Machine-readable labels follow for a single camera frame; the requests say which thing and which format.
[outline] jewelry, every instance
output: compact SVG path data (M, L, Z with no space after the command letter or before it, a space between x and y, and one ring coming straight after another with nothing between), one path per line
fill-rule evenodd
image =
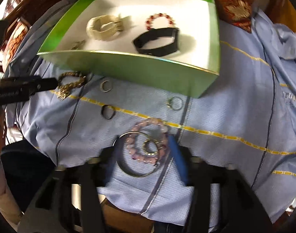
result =
M66 76L79 77L79 80L76 82L71 82L65 85L62 85L61 82ZM85 76L81 72L65 72L58 77L58 95L57 98L61 100L66 99L70 95L71 89L80 88L85 84Z
M149 143L149 142L154 142L156 145L159 144L159 142L157 140L150 140L150 139L146 139L145 142L143 143L143 145L141 146L141 150L143 151L144 154L148 155L148 156L154 156L156 155L158 152L148 152L147 149L146 149L146 145Z
M106 83L110 85L109 89L107 89L107 90L104 89L104 84L106 84ZM111 89L113 89L112 83L108 80L103 81L99 87L100 87L100 90L105 93L109 92Z
M158 17L165 17L169 21L169 26L168 27L175 27L175 23L173 22L173 19L169 15L166 15L166 14L163 14L163 13L158 13L158 14L154 14L154 15L147 18L147 20L146 20L146 29L147 29L147 31L153 29L152 28L152 22L153 22L153 20L155 20Z
M178 51L178 28L159 28L150 29L149 31L139 35L133 40L133 44L140 54L153 55L157 57L166 56ZM143 49L143 46L149 41L156 40L160 37L172 37L174 41L166 46L161 46L154 49Z
M101 31L101 27L104 24L112 23L110 28ZM115 17L111 15L104 15L99 17L94 17L88 21L86 26L86 33L90 38L95 40L107 40L117 32L123 31L123 24L120 17Z
M174 99L179 99L180 100L180 106L178 108L173 108L173 100ZM168 108L172 109L172 110L175 110L175 111L178 111L178 110L181 110L183 108L183 105L184 105L184 101L182 100L182 98L178 97L178 96L174 96L174 97L171 97L168 99L168 101L166 102L166 105Z
M127 136L127 135L130 137L130 136L137 136L138 134L144 135L145 137L147 137L147 139L154 141L150 136L148 136L147 134L145 134L145 133L143 133L143 132L139 132L139 131L129 131L129 132L126 132L126 133L122 134L122 135L119 137L119 139L121 139L121 138L123 138L124 136ZM121 162L121 158L122 158L122 157L117 157L117 160L116 160L117 165L120 167L120 169L121 169L124 173L126 173L126 174L128 174L128 175L130 175L130 176L132 176L132 177L135 177L135 178L143 178L143 177L146 177L146 176L148 176L148 175L154 173L154 172L159 168L159 166L160 166L159 163L156 163L156 164L154 165L154 169L153 169L152 171L150 171L150 172L148 172L148 173L145 173L145 174L136 174L136 173L134 173L131 169L129 169L125 164L123 164L123 163Z
M155 157L143 156L143 155L140 155L137 153L136 149L134 148L135 138L137 135L129 135L129 137L125 140L125 144L126 144L125 148L130 153L132 159L137 160L139 162L144 162L145 164L150 163L150 164L155 165L158 161L160 161L162 159L162 157L166 153L166 147L167 147L166 132L168 131L167 126L164 125L164 123L161 119L148 118L140 123L135 124L135 126L131 129L131 131L139 131L141 128L151 125L151 124L160 126L160 130L163 133L162 140L160 143L158 143L155 140L152 140L152 142L157 147L157 152L155 154L153 154L153 155L155 155Z
M112 109L112 111L113 111L112 115L111 115L109 118L106 118L106 117L105 117L105 109L106 109L106 108L110 108L110 109ZM103 105L103 106L102 106L102 109L101 109L101 111L100 111L100 113L101 113L102 117L105 118L106 120L111 120L111 119L115 116L115 114L116 114L116 110L115 110L114 107L111 106L111 105Z
M75 45L71 48L71 50L79 49L79 47L81 47L83 44L85 44L85 42L86 42L85 40L76 42Z

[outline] wooden furniture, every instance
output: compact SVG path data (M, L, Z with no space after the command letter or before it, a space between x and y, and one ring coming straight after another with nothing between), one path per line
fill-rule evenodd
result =
M152 230L154 221L139 214L118 209L107 198L101 203L101 208L106 225L119 232L150 233Z
M0 72L5 71L29 28L54 4L61 0L22 0L4 19L9 27L0 50L4 59Z
M296 32L296 10L290 0L270 0L265 11L273 23L281 23Z

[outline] yellow stripe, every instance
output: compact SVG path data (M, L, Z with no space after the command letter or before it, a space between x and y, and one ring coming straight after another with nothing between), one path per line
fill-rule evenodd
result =
M280 83L280 86L281 87L286 87L286 88L291 88L291 85L289 85L289 84Z
M54 90L50 90L50 92L52 92L53 94L56 94L56 95L58 94L58 92L56 92ZM78 97L74 96L74 95L70 95L69 97L72 98L72 99L78 99ZM105 105L104 103L101 103L101 102L98 102L96 100L92 100L92 99L89 99L89 98L86 98L86 97L82 97L81 100L85 101L85 102L88 102L88 103L92 103L92 104L101 106L101 107L103 105ZM129 115L132 115L132 116L141 117L143 119L150 118L150 116L147 116L147 115L144 115L144 114L141 114L141 113L138 113L138 112L134 112L134 111L131 111L131 110L126 110L126 109L121 109L121 108L115 107L115 106L113 106L113 107L114 107L115 111L117 111L117 112L122 112L122 113L129 114ZM199 130L199 129L196 129L196 128L193 128L193 127L184 126L184 125L180 125L180 124L177 124L177 123L171 123L171 122L166 122L166 121L164 121L164 123L167 126L170 126L170 127L183 129L183 130L187 130L187 131L198 133L198 134L209 135L209 136L213 136L213 137L219 137L221 139L227 139L227 140L237 140L237 141L239 141L239 142L241 142L241 143L243 143L243 144L245 144L247 146L250 146L252 148L255 148L255 149L258 149L258 150L261 150L261 151L267 151L268 153L273 154L273 155L292 155L292 154L296 154L296 152L272 151L272 150L266 149L264 147L252 144L252 143L246 141L242 137L228 136L228 135L224 135L224 134L221 134L221 133L218 133L218 132L208 131L208 130Z
M244 54L245 56L249 57L252 60L260 61L260 62L264 63L265 65L269 66L269 64L266 61L264 61L263 59L261 59L261 58L253 57L250 54L246 53L245 51L242 51L241 49L236 48L236 47L232 46L231 44L229 44L229 43L227 43L225 41L220 41L220 42L223 43L223 44L225 44L225 45L227 45L227 46L229 46L230 48L232 48L232 49L234 49L236 51L241 52L242 54Z
M276 170L274 170L272 173L273 174L289 175L289 176L295 176L296 177L296 174L293 173L293 172L276 171Z

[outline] metal bolt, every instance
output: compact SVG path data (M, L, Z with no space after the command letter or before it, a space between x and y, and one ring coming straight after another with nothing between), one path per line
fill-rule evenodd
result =
M88 160L88 164L98 164L100 162L100 158L95 157L95 158L90 158Z
M226 168L227 168L228 170L235 170L235 169L236 169L234 164L228 164L228 165L226 166Z
M55 171L61 171L61 172L65 171L65 170L66 170L66 167L63 165L57 166L55 169Z
M191 157L191 162L193 163L201 163L203 160L200 157Z

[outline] green box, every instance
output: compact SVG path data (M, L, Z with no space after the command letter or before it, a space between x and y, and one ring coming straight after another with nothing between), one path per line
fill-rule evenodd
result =
M203 0L208 3L210 24L209 53L206 57L208 62L205 68L135 53L108 50L59 50L57 47L65 33L93 1L95 0L77 1L52 29L38 55L63 69L92 72L194 98L199 98L219 75L219 31L214 0Z

